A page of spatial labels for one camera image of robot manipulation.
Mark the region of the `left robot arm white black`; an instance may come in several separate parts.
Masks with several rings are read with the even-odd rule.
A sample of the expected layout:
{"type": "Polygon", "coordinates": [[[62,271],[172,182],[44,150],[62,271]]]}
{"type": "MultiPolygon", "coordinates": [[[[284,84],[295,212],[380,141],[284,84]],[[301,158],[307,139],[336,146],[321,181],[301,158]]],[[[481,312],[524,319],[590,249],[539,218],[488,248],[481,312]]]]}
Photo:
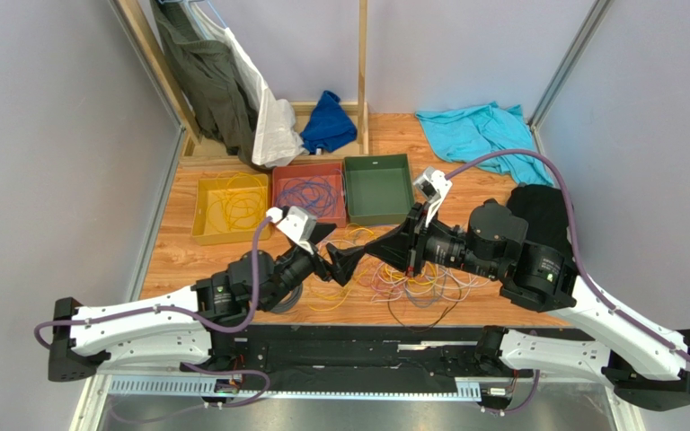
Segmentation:
{"type": "Polygon", "coordinates": [[[334,228],[315,224],[308,238],[277,257],[254,241],[225,270],[147,300],[106,306],[56,300],[52,319],[34,330],[49,352],[49,380],[79,381],[124,365],[201,365],[220,356],[216,334],[244,331],[255,313],[272,311],[310,276],[349,283],[365,251],[327,244],[323,257],[317,245],[334,228]]]}

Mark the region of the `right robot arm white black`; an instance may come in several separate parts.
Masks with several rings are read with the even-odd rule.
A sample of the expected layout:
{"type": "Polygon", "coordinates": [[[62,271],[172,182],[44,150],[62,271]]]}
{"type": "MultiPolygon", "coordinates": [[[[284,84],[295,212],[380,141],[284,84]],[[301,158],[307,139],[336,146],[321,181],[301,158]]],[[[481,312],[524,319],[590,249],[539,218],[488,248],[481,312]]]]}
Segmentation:
{"type": "Polygon", "coordinates": [[[495,200],[475,208],[466,228],[439,222],[431,204],[366,246],[366,253],[408,275],[426,263],[501,284],[514,305],[544,312],[582,330],[571,341],[488,326],[474,364],[486,374],[523,369],[572,374],[610,388],[642,409],[690,405],[690,330],[669,330],[641,317],[580,274],[556,249],[531,242],[528,224],[495,200]]]}

